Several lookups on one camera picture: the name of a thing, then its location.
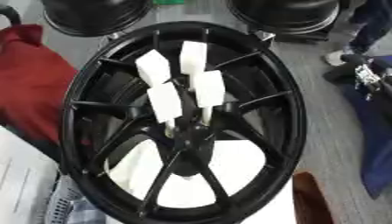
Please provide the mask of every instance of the black wheel rim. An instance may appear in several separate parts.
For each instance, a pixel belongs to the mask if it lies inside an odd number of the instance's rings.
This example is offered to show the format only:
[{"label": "black wheel rim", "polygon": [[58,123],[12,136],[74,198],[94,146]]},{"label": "black wheel rim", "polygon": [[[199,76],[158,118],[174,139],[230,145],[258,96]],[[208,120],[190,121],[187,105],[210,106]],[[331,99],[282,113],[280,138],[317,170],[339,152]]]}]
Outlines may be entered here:
[{"label": "black wheel rim", "polygon": [[106,7],[98,9],[94,7],[94,1],[63,1],[59,4],[58,1],[43,0],[43,4],[48,24],[59,32],[76,37],[99,37],[119,32],[144,17],[152,7],[149,0],[122,1],[118,5],[108,2]]},{"label": "black wheel rim", "polygon": [[340,12],[340,5],[338,2],[336,2],[336,4],[332,5],[331,12],[326,17],[316,17],[313,20],[303,21],[301,23],[287,21],[287,24],[272,24],[271,21],[261,21],[259,16],[256,16],[262,15],[263,13],[255,14],[255,12],[258,12],[258,10],[246,10],[239,8],[236,5],[236,2],[240,1],[227,0],[227,6],[233,13],[233,15],[235,15],[238,19],[253,28],[259,29],[264,32],[271,32],[276,34],[297,35],[324,29],[336,20]]},{"label": "black wheel rim", "polygon": [[[209,206],[178,209],[153,203],[162,183],[167,179],[167,174],[173,172],[170,162],[164,165],[167,169],[160,172],[162,178],[156,179],[157,185],[150,188],[147,194],[150,200],[144,199],[144,202],[127,194],[102,172],[103,160],[108,154],[121,142],[136,133],[140,134],[140,131],[157,142],[167,143],[167,138],[162,135],[163,131],[159,131],[157,125],[152,125],[155,120],[149,105],[130,106],[130,102],[133,102],[137,95],[145,94],[146,84],[136,76],[130,75],[131,81],[122,88],[125,90],[116,91],[111,99],[102,97],[97,101],[99,97],[90,96],[90,93],[94,92],[96,86],[101,85],[102,77],[110,79],[114,71],[136,74],[136,67],[133,65],[135,58],[153,48],[158,49],[172,65],[178,64],[179,49],[183,40],[203,41],[209,44],[208,67],[223,71],[228,91],[233,90],[232,94],[239,99],[226,102],[215,110],[216,120],[223,121],[217,124],[229,125],[211,126],[219,127],[219,131],[233,130],[256,145],[262,146],[267,164],[246,187],[228,197],[219,180],[217,181],[197,151],[182,152],[173,147],[168,161],[174,161],[178,155],[185,153],[181,155],[185,155],[186,161],[198,167],[198,171],[211,186],[217,199],[217,203]],[[215,50],[227,51],[228,54],[225,56],[211,53]],[[231,71],[244,67],[251,67],[255,72],[240,71],[244,76],[243,80],[241,76],[232,75]],[[183,75],[179,73],[178,66],[174,66],[171,72],[172,80],[178,89],[186,85],[181,82]],[[256,109],[259,116],[268,117],[263,122],[265,136],[253,129],[242,117],[242,114],[253,109]],[[95,113],[109,114],[125,122],[118,129],[120,131],[117,130],[105,143],[97,144],[96,142],[102,141],[102,138],[90,136],[89,146],[86,146],[83,143],[82,132],[88,125],[81,123],[86,120],[89,123],[99,123],[98,120],[89,117]],[[261,43],[255,42],[243,33],[216,24],[157,24],[133,31],[110,43],[75,77],[66,95],[62,117],[60,138],[63,163],[93,203],[124,223],[234,223],[265,206],[289,180],[304,147],[305,118],[305,105],[291,74]]]}]

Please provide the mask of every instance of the red bag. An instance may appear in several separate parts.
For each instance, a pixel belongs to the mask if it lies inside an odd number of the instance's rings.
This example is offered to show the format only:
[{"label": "red bag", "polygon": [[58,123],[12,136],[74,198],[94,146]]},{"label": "red bag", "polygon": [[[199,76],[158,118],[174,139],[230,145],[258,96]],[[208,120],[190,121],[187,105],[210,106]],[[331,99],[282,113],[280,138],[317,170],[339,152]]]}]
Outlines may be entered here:
[{"label": "red bag", "polygon": [[61,104],[76,70],[42,45],[42,31],[35,24],[0,31],[0,120],[30,139],[58,143]]}]

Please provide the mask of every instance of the shoe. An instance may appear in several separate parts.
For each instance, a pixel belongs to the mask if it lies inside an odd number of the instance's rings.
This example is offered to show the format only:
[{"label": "shoe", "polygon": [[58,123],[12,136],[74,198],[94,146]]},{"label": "shoe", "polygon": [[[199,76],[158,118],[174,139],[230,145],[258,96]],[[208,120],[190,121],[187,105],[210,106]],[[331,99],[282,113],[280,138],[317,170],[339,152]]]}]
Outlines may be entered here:
[{"label": "shoe", "polygon": [[329,65],[333,67],[338,67],[346,62],[341,60],[341,55],[343,54],[353,54],[353,50],[350,49],[350,47],[344,47],[342,50],[338,50],[336,52],[330,52],[326,56],[324,56],[325,62],[328,63]]}]

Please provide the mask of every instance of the white cube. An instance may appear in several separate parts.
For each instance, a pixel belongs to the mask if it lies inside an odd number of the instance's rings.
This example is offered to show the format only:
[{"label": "white cube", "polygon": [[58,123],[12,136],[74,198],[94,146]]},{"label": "white cube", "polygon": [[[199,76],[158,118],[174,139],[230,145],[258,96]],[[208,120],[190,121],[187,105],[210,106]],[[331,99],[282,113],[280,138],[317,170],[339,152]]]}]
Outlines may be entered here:
[{"label": "white cube", "polygon": [[206,70],[207,44],[184,41],[179,55],[182,74],[200,74]]},{"label": "white cube", "polygon": [[151,50],[138,58],[136,66],[140,77],[150,87],[162,84],[172,77],[169,60],[156,50]]},{"label": "white cube", "polygon": [[147,94],[159,123],[182,116],[181,99],[172,82],[156,85]]},{"label": "white cube", "polygon": [[225,83],[221,71],[196,74],[192,77],[199,108],[221,105],[225,100]]}]

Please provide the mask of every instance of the concrete floor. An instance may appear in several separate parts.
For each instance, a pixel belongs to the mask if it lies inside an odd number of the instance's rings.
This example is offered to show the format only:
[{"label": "concrete floor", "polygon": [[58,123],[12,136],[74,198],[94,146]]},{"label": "concrete floor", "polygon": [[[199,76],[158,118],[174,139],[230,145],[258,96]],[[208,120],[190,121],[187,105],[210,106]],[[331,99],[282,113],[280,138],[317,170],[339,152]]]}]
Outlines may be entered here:
[{"label": "concrete floor", "polygon": [[[0,0],[0,3],[2,1],[15,6],[26,23],[43,25],[44,42],[77,68],[81,68],[103,43],[102,38],[74,38],[55,31],[43,19],[42,6],[37,0]],[[179,20],[214,22],[241,31],[245,28],[228,12],[224,0],[190,0],[186,5],[162,6],[152,10],[131,30],[157,22]],[[360,180],[360,125],[337,88],[321,77],[330,67],[320,56],[342,46],[345,40],[347,37],[335,32],[327,43],[274,43],[272,46],[293,72],[307,106],[309,134],[298,169],[316,176],[336,223],[388,224],[392,223],[392,188],[384,191],[377,200],[370,199],[365,192]],[[391,52],[391,36],[372,49],[373,54]]]}]

